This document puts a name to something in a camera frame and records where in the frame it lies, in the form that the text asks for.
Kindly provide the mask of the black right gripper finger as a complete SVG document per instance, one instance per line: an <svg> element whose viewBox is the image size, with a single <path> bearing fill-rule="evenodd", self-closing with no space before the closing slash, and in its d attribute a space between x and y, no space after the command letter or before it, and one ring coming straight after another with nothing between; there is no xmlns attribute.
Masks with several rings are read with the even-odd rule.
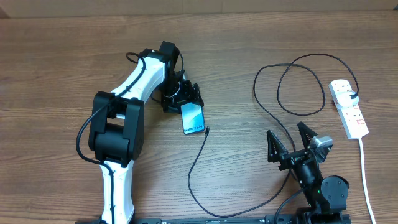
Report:
<svg viewBox="0 0 398 224"><path fill-rule="evenodd" d="M299 122L297 124L300 136L302 138L303 146L305 149L308 149L310 147L310 141L314 136L317 136L318 134L309 128L305 123Z"/></svg>
<svg viewBox="0 0 398 224"><path fill-rule="evenodd" d="M280 162L289 154L279 138L271 131L267 131L268 162Z"/></svg>

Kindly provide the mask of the blue Galaxy smartphone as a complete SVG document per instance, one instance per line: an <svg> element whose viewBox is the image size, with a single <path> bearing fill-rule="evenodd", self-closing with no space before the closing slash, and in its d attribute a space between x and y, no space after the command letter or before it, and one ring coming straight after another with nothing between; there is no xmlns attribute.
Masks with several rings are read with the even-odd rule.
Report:
<svg viewBox="0 0 398 224"><path fill-rule="evenodd" d="M181 106L182 124L184 134L194 134L205 130L203 108L194 103Z"/></svg>

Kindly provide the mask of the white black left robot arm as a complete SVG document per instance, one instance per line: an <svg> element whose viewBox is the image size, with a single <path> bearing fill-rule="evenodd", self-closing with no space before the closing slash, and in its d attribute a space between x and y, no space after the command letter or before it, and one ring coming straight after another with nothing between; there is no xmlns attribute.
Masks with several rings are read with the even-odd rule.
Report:
<svg viewBox="0 0 398 224"><path fill-rule="evenodd" d="M91 116L80 128L79 144L86 128L90 130L88 146L95 158L78 155L101 167L104 183L104 209L96 223L133 223L132 170L144 144L144 107L154 91L161 94L165 113L182 117L184 134L209 132L203 114L204 102L199 86L176 70L182 59L178 47L163 41L159 50L138 53L136 68L111 92L99 91L93 98Z"/></svg>

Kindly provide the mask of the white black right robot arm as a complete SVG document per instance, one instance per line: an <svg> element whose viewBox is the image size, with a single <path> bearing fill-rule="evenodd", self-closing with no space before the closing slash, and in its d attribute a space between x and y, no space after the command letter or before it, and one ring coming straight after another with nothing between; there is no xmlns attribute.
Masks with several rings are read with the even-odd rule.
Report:
<svg viewBox="0 0 398 224"><path fill-rule="evenodd" d="M269 162L278 162L279 170L294 173L300 190L286 199L275 214L266 215L266 223L350 223L349 215L344 215L348 198L349 182L341 176L323 177L320 164L325 162L333 147L328 135L320 135L303 122L297 124L304 148L289 152L270 130L267 131ZM303 193L308 206L298 208L294 214L281 215L283 207L293 198Z"/></svg>

